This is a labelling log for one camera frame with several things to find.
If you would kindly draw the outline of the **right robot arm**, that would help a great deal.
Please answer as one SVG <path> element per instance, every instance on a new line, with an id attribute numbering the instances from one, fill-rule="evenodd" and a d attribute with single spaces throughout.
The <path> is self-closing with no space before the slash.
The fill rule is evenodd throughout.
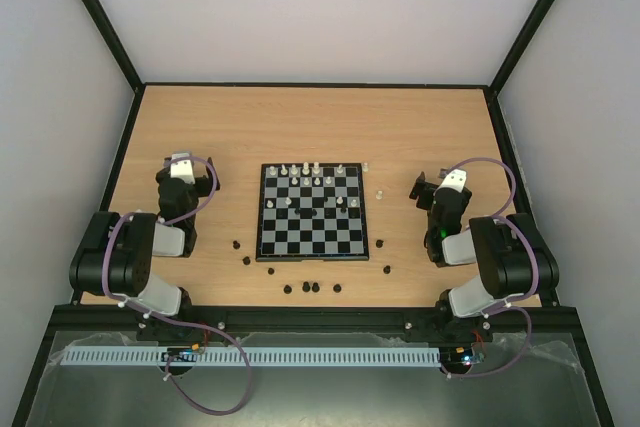
<path id="1" fill-rule="evenodd" d="M 466 331 L 491 314 L 536 297 L 556 300 L 559 267 L 533 217 L 527 213 L 474 217 L 462 222 L 471 197 L 467 173 L 442 172 L 436 183 L 424 173 L 416 178 L 409 198 L 426 212 L 424 247 L 439 268 L 474 264 L 475 277 L 443 291 L 420 321 L 429 342 L 471 339 Z"/>

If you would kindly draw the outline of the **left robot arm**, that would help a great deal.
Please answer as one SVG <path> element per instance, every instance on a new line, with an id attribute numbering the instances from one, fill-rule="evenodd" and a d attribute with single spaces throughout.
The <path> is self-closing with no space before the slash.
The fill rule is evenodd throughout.
<path id="1" fill-rule="evenodd" d="M 113 300 L 166 337 L 195 335 L 189 293 L 152 272 L 155 257 L 188 258 L 197 241 L 196 215 L 220 189 L 213 160 L 178 152 L 156 174 L 157 213 L 93 214 L 69 268 L 73 289 Z"/>

